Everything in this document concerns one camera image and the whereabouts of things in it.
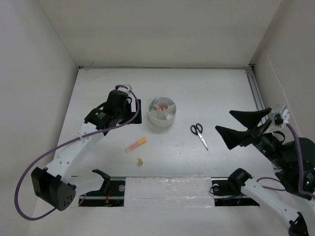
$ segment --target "small yellow object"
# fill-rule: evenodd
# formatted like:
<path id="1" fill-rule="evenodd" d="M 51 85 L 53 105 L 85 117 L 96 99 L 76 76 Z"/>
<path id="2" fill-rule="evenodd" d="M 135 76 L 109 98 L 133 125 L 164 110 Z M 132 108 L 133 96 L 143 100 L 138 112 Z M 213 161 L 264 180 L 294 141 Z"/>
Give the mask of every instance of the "small yellow object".
<path id="1" fill-rule="evenodd" d="M 146 141 L 147 141 L 147 139 L 146 139 L 145 137 L 143 137 L 142 139 L 139 139 L 137 142 L 131 144 L 131 145 L 128 146 L 128 147 L 126 147 L 126 148 L 125 148 L 125 152 L 128 153 L 128 152 L 130 152 L 130 151 L 136 149 L 137 147 L 139 147 L 139 146 L 145 144 Z"/>

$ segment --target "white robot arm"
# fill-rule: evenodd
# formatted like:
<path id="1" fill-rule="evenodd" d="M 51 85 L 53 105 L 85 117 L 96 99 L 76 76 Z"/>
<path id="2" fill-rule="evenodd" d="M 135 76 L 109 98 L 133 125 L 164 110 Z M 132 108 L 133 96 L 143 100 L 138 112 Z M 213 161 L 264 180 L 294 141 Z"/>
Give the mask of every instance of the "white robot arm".
<path id="1" fill-rule="evenodd" d="M 142 122 L 141 100 L 135 101 L 137 112 L 132 112 L 130 87 L 123 87 L 116 87 L 105 103 L 86 116 L 76 142 L 66 146 L 45 168 L 36 167 L 33 170 L 31 178 L 35 194 L 56 209 L 66 209 L 76 194 L 99 190 L 110 181 L 110 176 L 98 169 L 92 170 L 92 177 L 73 177 L 72 174 L 92 147 L 108 133 L 108 129 L 115 128 L 118 123 L 127 124 L 126 120 Z"/>
<path id="2" fill-rule="evenodd" d="M 290 236 L 315 236 L 315 144 L 307 138 L 298 138 L 292 126 L 288 124 L 289 111 L 285 105 L 272 110 L 267 108 L 258 112 L 230 111 L 247 131 L 241 132 L 216 126 L 229 149 L 236 146 L 246 147 L 253 144 L 274 166 L 276 176 L 298 205 L 295 210 L 282 203 L 274 194 L 264 189 L 252 179 L 245 170 L 237 169 L 226 183 L 216 186 L 215 195 L 231 196 L 245 194 L 265 207 L 276 216 L 288 230 Z M 271 118 L 259 125 L 261 119 L 271 114 Z M 291 130 L 294 141 L 280 142 L 271 132 L 283 129 Z"/>

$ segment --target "wire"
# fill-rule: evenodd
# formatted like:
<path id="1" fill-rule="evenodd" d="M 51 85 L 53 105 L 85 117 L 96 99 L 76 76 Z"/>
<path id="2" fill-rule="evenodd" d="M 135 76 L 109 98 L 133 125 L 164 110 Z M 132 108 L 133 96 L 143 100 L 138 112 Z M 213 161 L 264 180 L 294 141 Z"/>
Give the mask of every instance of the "wire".
<path id="1" fill-rule="evenodd" d="M 129 103 L 131 103 L 132 102 L 132 97 L 127 97 L 127 99 L 129 99 Z"/>
<path id="2" fill-rule="evenodd" d="M 84 202 L 84 200 L 85 200 L 85 198 L 87 197 L 87 194 L 84 194 L 84 196 L 83 196 L 83 198 L 82 198 L 82 200 L 79 202 L 79 204 L 78 205 L 81 205 L 83 202 Z"/>
<path id="3" fill-rule="evenodd" d="M 108 195 L 107 195 L 107 197 L 106 197 L 106 199 L 105 199 L 105 203 L 107 204 L 108 203 L 108 198 L 109 198 L 109 196 L 112 194 L 112 192 L 113 192 L 113 187 L 111 187 L 110 189 L 109 189 L 109 193 L 108 193 Z"/>
<path id="4" fill-rule="evenodd" d="M 237 204 L 239 204 L 241 202 L 241 200 L 243 199 L 244 194 L 242 194 L 241 198 L 237 201 Z"/>
<path id="5" fill-rule="evenodd" d="M 301 151 L 301 144 L 299 137 L 297 136 L 295 130 L 293 129 L 292 125 L 289 123 L 286 124 L 286 126 L 289 128 L 291 131 L 294 141 L 295 141 L 295 146 L 296 146 L 296 152 L 297 152 L 297 160 L 298 160 L 298 165 L 299 165 L 299 184 L 298 184 L 298 189 L 301 194 L 311 196 L 312 198 L 315 199 L 315 195 L 309 192 L 306 192 L 303 190 L 303 183 L 304 183 L 304 167 L 303 167 L 303 158 L 302 158 L 302 151 Z"/>
<path id="6" fill-rule="evenodd" d="M 235 196 L 232 196 L 232 197 L 228 197 L 228 198 L 222 198 L 222 199 L 224 199 L 224 200 L 231 200 L 231 199 L 234 199 L 234 198 L 238 198 L 238 197 L 241 197 L 242 196 L 242 198 L 243 198 L 243 193 L 241 193 L 241 194 L 238 194 L 238 195 L 235 195 Z"/>
<path id="7" fill-rule="evenodd" d="M 105 105 L 105 102 L 103 102 L 102 104 L 100 104 L 97 109 L 100 109 L 101 107 L 103 107 Z"/>
<path id="8" fill-rule="evenodd" d="M 123 87 L 125 89 L 128 89 L 128 87 L 124 86 L 124 85 L 117 85 L 116 87 Z M 89 133 L 89 134 L 85 134 L 85 135 L 82 135 L 82 138 L 86 138 L 86 137 L 89 137 L 89 136 L 92 136 L 92 135 L 95 135 L 95 134 L 99 134 L 99 133 L 103 133 L 103 132 L 108 132 L 110 130 L 113 130 L 113 129 L 118 129 L 118 128 L 121 128 L 129 123 L 131 123 L 138 115 L 139 113 L 139 110 L 140 110 L 140 106 L 139 106 L 139 101 L 136 97 L 136 95 L 134 94 L 134 92 L 132 90 L 129 90 L 130 93 L 132 94 L 132 96 L 134 97 L 135 101 L 136 101 L 136 104 L 137 104 L 137 110 L 136 110 L 136 113 L 134 114 L 134 116 L 128 120 L 127 122 L 121 124 L 121 125 L 118 125 L 118 126 L 115 126 L 115 127 L 111 127 L 111 128 L 107 128 L 107 129 L 102 129 L 102 130 L 98 130 L 98 131 L 95 131 L 95 132 L 92 132 L 92 133 Z M 49 215 L 50 213 L 52 213 L 54 210 L 56 210 L 56 208 L 50 210 L 49 212 L 39 216 L 39 217 L 29 217 L 27 215 L 25 215 L 21 208 L 20 208 L 20 205 L 19 205 L 19 201 L 18 201 L 18 197 L 19 197 L 19 191 L 20 191 L 20 188 L 21 188 L 21 184 L 26 176 L 26 174 L 30 171 L 30 169 L 38 162 L 40 161 L 41 159 L 43 159 L 45 156 L 51 154 L 51 153 L 54 153 L 56 150 L 60 149 L 60 148 L 63 148 L 71 143 L 74 143 L 76 141 L 80 140 L 80 137 L 77 137 L 77 138 L 74 138 L 72 140 L 69 140 L 63 144 L 60 144 L 59 146 L 57 147 L 54 147 L 53 149 L 49 150 L 48 152 L 42 154 L 40 157 L 36 158 L 26 169 L 25 171 L 22 173 L 17 185 L 16 185 L 16 188 L 15 188 L 15 193 L 14 193 L 14 206 L 15 206 L 15 209 L 17 210 L 17 212 L 20 214 L 20 216 L 22 216 L 24 219 L 26 220 L 30 220 L 30 221 L 35 221 L 35 220 L 40 220 L 42 218 L 44 218 L 45 216 Z"/>
<path id="9" fill-rule="evenodd" d="M 284 135 L 284 133 L 283 133 L 283 132 L 281 132 L 281 131 L 275 131 L 274 133 L 279 134 L 279 135 L 281 135 L 281 136 L 283 137 L 283 140 L 282 140 L 282 141 L 280 141 L 280 144 L 283 144 L 283 143 L 284 143 L 284 141 L 285 141 L 285 135 Z"/>
<path id="10" fill-rule="evenodd" d="M 257 182 L 263 180 L 263 179 L 271 179 L 271 180 L 274 180 L 278 183 L 281 183 L 280 180 L 276 179 L 276 178 L 270 178 L 270 177 L 262 177 L 262 178 L 259 178 L 257 179 Z M 268 186 L 262 186 L 263 188 L 267 188 L 267 189 L 271 189 L 271 190 L 275 190 L 275 191 L 286 191 L 285 189 L 278 189 L 278 188 L 272 188 L 272 187 L 268 187 Z"/>

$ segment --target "round container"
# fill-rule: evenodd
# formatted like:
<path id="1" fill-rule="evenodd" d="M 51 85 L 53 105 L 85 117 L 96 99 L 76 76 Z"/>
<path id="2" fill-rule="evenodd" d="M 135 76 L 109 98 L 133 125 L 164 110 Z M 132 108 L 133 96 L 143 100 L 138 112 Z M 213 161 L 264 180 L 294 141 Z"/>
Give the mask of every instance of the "round container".
<path id="1" fill-rule="evenodd" d="M 171 125 L 176 117 L 176 105 L 168 97 L 160 97 L 157 105 L 162 109 L 151 111 L 153 100 L 149 104 L 149 120 L 158 127 L 167 127 Z"/>

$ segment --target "white table surface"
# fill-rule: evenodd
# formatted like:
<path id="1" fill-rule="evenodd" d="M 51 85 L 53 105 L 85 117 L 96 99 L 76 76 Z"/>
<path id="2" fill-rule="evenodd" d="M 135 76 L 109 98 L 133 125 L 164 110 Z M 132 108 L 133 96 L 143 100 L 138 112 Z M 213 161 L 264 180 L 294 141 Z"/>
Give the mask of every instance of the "white table surface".
<path id="1" fill-rule="evenodd" d="M 83 160 L 79 174 L 98 168 L 110 176 L 217 177 L 228 176 L 237 167 L 258 176 L 273 173 L 269 161 L 254 147 L 230 151 L 214 129 L 221 125 L 244 130 L 228 112 L 256 110 L 245 71 L 239 69 L 81 69 L 59 144 L 76 135 L 85 116 L 106 101 L 117 84 L 131 84 L 142 100 L 143 123 L 110 131 Z M 149 121 L 148 105 L 155 96 L 169 97 L 177 105 L 170 127 L 159 128 Z M 196 123 L 203 125 L 209 151 L 190 131 Z M 145 145 L 125 153 L 142 137 L 147 138 Z M 141 167 L 138 158 L 144 161 Z"/>
<path id="2" fill-rule="evenodd" d="M 106 101 L 117 84 L 131 84 L 142 99 L 141 125 L 111 131 L 82 162 L 78 173 L 98 168 L 123 177 L 226 177 L 244 168 L 255 177 L 272 176 L 269 161 L 254 147 L 228 150 L 215 125 L 245 130 L 230 110 L 255 111 L 251 88 L 241 69 L 81 69 L 59 143 L 74 137 L 91 109 Z M 175 122 L 158 128 L 148 119 L 155 96 L 177 105 Z M 206 151 L 190 126 L 201 123 Z M 147 143 L 125 153 L 141 137 Z M 137 165 L 142 158 L 144 164 Z M 38 200 L 34 216 L 51 207 Z M 29 236 L 77 235 L 287 235 L 281 225 L 254 206 L 210 208 L 70 207 L 31 222 Z"/>

